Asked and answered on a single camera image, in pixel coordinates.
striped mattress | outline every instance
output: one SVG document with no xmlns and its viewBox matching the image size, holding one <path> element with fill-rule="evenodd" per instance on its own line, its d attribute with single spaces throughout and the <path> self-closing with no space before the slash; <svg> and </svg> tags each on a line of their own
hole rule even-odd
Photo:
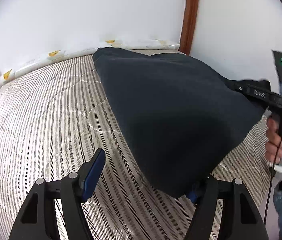
<svg viewBox="0 0 282 240">
<path fill-rule="evenodd" d="M 241 178 L 257 206 L 269 185 L 265 121 L 262 117 L 212 172 L 221 180 Z M 195 206 L 185 196 L 172 198 L 149 185 L 87 55 L 42 67 L 0 89 L 0 240 L 8 239 L 36 179 L 62 179 L 97 148 L 105 150 L 105 168 L 93 197 L 82 205 L 94 238 L 183 239 Z M 68 239 L 60 200 L 55 207 L 60 237 Z M 219 200 L 211 239 L 217 238 L 221 214 Z"/>
</svg>

black device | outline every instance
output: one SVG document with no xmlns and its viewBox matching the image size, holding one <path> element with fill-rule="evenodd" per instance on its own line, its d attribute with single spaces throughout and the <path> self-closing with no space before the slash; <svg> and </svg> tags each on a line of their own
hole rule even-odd
<svg viewBox="0 0 282 240">
<path fill-rule="evenodd" d="M 93 240 L 81 203 L 92 196 L 105 164 L 105 152 L 97 149 L 78 172 L 62 180 L 37 179 L 15 219 L 9 240 L 59 240 L 54 199 L 60 198 L 69 240 Z M 196 210 L 186 240 L 208 240 L 217 200 L 223 199 L 218 240 L 268 239 L 259 211 L 241 179 L 221 181 L 209 176 L 198 184 Z"/>
<path fill-rule="evenodd" d="M 282 83 L 282 52 L 273 50 L 274 63 L 279 77 L 279 82 Z"/>
</svg>

black pillow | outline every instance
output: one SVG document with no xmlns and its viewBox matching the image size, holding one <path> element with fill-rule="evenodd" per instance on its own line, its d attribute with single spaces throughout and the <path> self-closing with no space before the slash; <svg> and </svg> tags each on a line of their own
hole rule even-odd
<svg viewBox="0 0 282 240">
<path fill-rule="evenodd" d="M 229 89 L 232 81 L 183 54 L 102 48 L 93 60 L 141 171 L 172 197 L 209 174 L 265 111 Z"/>
</svg>

bed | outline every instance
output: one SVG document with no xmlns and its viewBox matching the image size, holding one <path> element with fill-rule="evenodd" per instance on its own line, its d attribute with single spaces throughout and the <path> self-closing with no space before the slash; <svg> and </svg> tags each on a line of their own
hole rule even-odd
<svg viewBox="0 0 282 240">
<path fill-rule="evenodd" d="M 135 50 L 152 55 L 177 50 Z M 266 118 L 214 169 L 221 180 L 241 178 L 260 205 L 269 184 L 263 157 Z M 89 161 L 97 148 L 106 164 L 93 197 L 82 205 L 95 239 L 183 239 L 195 206 L 149 185 L 108 104 L 92 55 L 31 71 L 0 89 L 0 240 L 7 239 L 33 183 L 61 179 Z M 67 239 L 60 200 L 55 202 Z M 211 239 L 222 214 L 217 203 Z"/>
</svg>

white wall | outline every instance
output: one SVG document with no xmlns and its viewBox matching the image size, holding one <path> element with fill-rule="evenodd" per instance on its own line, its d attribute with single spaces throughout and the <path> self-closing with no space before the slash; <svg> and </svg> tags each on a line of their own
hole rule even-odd
<svg viewBox="0 0 282 240">
<path fill-rule="evenodd" d="M 179 42 L 185 0 L 0 0 L 0 71 L 99 41 Z"/>
<path fill-rule="evenodd" d="M 278 92 L 271 50 L 282 51 L 279 0 L 199 0 L 190 55 L 229 79 L 261 79 Z"/>
</svg>

